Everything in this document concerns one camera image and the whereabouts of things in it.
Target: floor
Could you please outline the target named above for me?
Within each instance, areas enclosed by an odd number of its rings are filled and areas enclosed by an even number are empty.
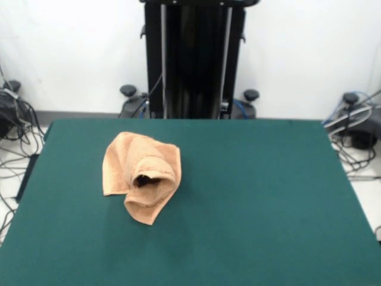
[[[25,145],[24,151],[28,154],[33,154],[37,150],[37,146],[33,137],[30,136],[30,146]],[[11,141],[1,141],[0,142],[0,160],[8,161],[20,158],[19,155],[13,154],[9,151],[5,151],[1,148],[16,152],[22,153],[20,149],[19,142]],[[358,158],[366,157],[366,152],[351,150],[353,156]],[[361,176],[375,176],[381,175],[381,143],[376,145],[376,152],[379,154],[371,164],[361,172],[358,172]],[[23,173],[28,164],[29,159],[23,158],[18,161],[13,161],[7,164],[6,166],[11,168],[5,169],[4,166],[0,167],[0,192],[5,198],[8,205],[17,209],[17,203],[13,199],[18,192],[18,189],[23,178]],[[355,190],[355,193],[363,207],[365,215],[368,219],[369,225],[373,231],[381,226],[381,180],[375,181],[355,181],[351,182]],[[9,212],[8,208],[5,206],[4,202],[0,202],[0,223],[3,223],[4,218]],[[12,218],[13,214],[10,213],[7,217],[7,222]],[[5,239],[7,234],[7,229],[5,229],[0,234],[0,245],[1,242]],[[377,231],[377,239],[381,241],[381,229]]]

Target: white floor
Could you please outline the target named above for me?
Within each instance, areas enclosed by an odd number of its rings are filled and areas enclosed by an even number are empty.
[[[11,141],[1,141],[0,148],[6,148],[18,153],[21,153],[20,143]],[[36,150],[36,145],[31,144],[29,147],[24,148],[28,154],[33,154]],[[376,152],[379,154],[372,161],[372,163],[364,169],[359,175],[381,175],[381,143],[376,145]],[[354,156],[366,156],[366,153],[362,151],[351,151]],[[14,158],[20,158],[15,154],[9,153],[4,150],[0,150],[0,159],[2,161],[8,161]],[[28,159],[22,159],[20,161],[12,162],[7,164],[7,167],[14,168],[26,168],[28,164]],[[25,169],[12,169],[15,173],[24,173]],[[17,203],[13,199],[17,195],[18,189],[21,184],[23,175],[14,178],[2,179],[3,177],[13,176],[14,173],[7,169],[0,169],[0,192],[2,196],[6,199],[7,203],[13,209],[17,208]],[[381,180],[375,181],[359,181],[352,182],[352,186],[357,194],[357,197],[363,207],[365,215],[369,221],[371,229],[374,231],[376,228],[381,226]],[[4,221],[5,215],[9,212],[8,208],[5,206],[4,202],[0,201],[0,227]],[[0,243],[4,240],[7,233],[7,229],[1,233]],[[377,239],[381,241],[381,230],[377,232]]]

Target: blue cable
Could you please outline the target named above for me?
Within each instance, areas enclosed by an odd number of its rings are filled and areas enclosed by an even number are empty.
[[[247,119],[248,118],[248,115],[244,109],[244,107],[242,106],[242,104],[239,102],[239,100],[233,100],[234,104],[237,105],[237,107],[241,110],[242,114],[243,114],[243,118],[244,119]]]
[[[340,105],[342,104],[342,102],[343,102],[343,99],[341,99],[341,100],[339,101],[339,103],[337,104],[337,106],[335,107],[335,109],[334,109],[334,111],[331,113],[331,115],[328,116],[328,118],[327,118],[326,120],[322,121],[322,124],[323,124],[323,125],[326,124],[326,123],[328,123],[328,122],[332,119],[332,117],[335,115],[335,113],[336,113],[337,110],[339,109]]]
[[[368,100],[370,100],[371,103],[373,103],[373,101],[371,100],[370,96],[368,94],[366,94],[365,92],[363,91],[352,91],[354,94],[361,94],[361,95],[364,95]]]
[[[371,100],[370,96],[367,95],[365,92],[362,92],[362,91],[351,91],[351,92],[354,93],[354,94],[361,94],[361,95],[364,95],[368,100],[370,100],[371,103],[373,103],[373,101]],[[335,113],[336,113],[337,110],[339,109],[340,105],[342,104],[342,102],[343,102],[343,99],[340,100],[339,104],[336,106],[336,108],[335,108],[335,110],[332,112],[332,114],[331,114],[326,120],[324,120],[324,121],[322,122],[323,125],[326,124],[326,123],[328,123],[328,122],[332,119],[332,117],[335,115]]]
[[[143,116],[144,116],[144,108],[145,108],[145,106],[146,106],[146,103],[144,103],[144,105],[142,106],[142,111],[141,111],[140,114],[139,114],[139,118],[140,118],[140,119],[142,119]]]

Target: black metal frame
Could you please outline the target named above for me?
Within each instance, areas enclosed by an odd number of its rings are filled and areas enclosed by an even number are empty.
[[[148,71],[148,90],[151,91],[162,74],[161,8],[159,4],[145,4],[145,34]],[[160,82],[149,98],[149,112],[163,118],[163,83]]]
[[[257,4],[260,0],[146,0],[146,2],[164,5],[182,5],[197,7],[248,7]]]
[[[254,5],[258,2],[258,0],[147,0],[145,4],[145,33],[146,33],[146,53],[147,53],[147,68],[148,68],[148,87],[149,90],[152,90],[154,85],[156,84],[158,78],[162,75],[163,70],[163,56],[162,56],[162,14],[161,14],[161,4],[166,5],[167,11],[170,13],[166,15],[167,19],[165,20],[165,28],[167,29],[165,46],[167,50],[167,57],[165,59],[165,76],[163,75],[163,79],[166,80],[166,91],[165,91],[165,101],[167,104],[167,117],[168,118],[179,118],[179,117],[187,117],[187,118],[218,118],[220,116],[220,106],[218,106],[218,110],[216,108],[215,101],[217,100],[217,93],[222,94],[222,98],[218,98],[218,100],[223,100],[224,102],[228,102],[228,107],[226,111],[222,113],[227,114],[228,116],[232,113],[233,108],[233,96],[235,89],[235,80],[236,80],[236,72],[238,65],[238,56],[239,56],[239,47],[241,44],[241,39],[243,35],[243,27],[245,23],[245,6]],[[212,13],[212,17],[214,19],[210,23],[219,23],[220,21],[226,20],[226,11],[227,7],[231,8],[232,16],[231,16],[231,24],[230,24],[230,35],[229,35],[229,49],[227,52],[227,60],[224,72],[224,78],[219,78],[217,81],[216,74],[218,71],[223,69],[221,60],[221,54],[213,54],[215,58],[212,62],[213,65],[216,65],[214,76],[211,77],[211,80],[214,81],[213,84],[207,86],[206,88],[201,88],[201,93],[203,94],[202,102],[199,102],[199,99],[195,98],[200,93],[200,85],[198,88],[192,88],[192,85],[189,83],[185,83],[185,80],[192,80],[193,82],[198,82],[199,77],[195,77],[195,75],[186,76],[182,74],[179,76],[179,72],[184,72],[184,60],[186,57],[184,56],[184,47],[180,46],[178,43],[180,40],[183,41],[184,34],[182,34],[181,28],[184,29],[184,19],[181,19],[184,14],[189,13],[198,13],[197,17],[201,15],[209,15],[211,11],[222,11],[219,13]],[[195,27],[200,25],[200,21],[198,23],[193,24],[192,29],[196,29]],[[213,36],[217,36],[217,41],[211,41],[210,45],[218,45],[221,47],[221,37],[222,33],[224,33],[225,26],[222,24],[219,25],[221,30],[221,35],[218,33]],[[199,54],[193,55],[195,59],[199,58]],[[193,73],[197,73],[198,67],[193,67]],[[221,91],[218,88],[218,85],[223,80],[223,90]],[[164,116],[164,103],[163,103],[163,84],[160,83],[158,88],[152,93],[150,97],[150,112],[154,113],[154,118],[163,118]],[[205,106],[213,105],[209,110],[205,109]],[[188,107],[194,109],[194,111],[190,112]]]

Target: crumpled towel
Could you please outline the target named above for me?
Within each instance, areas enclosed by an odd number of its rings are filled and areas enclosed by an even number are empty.
[[[120,133],[103,160],[103,194],[127,194],[127,211],[152,225],[180,185],[180,149],[150,137]]]

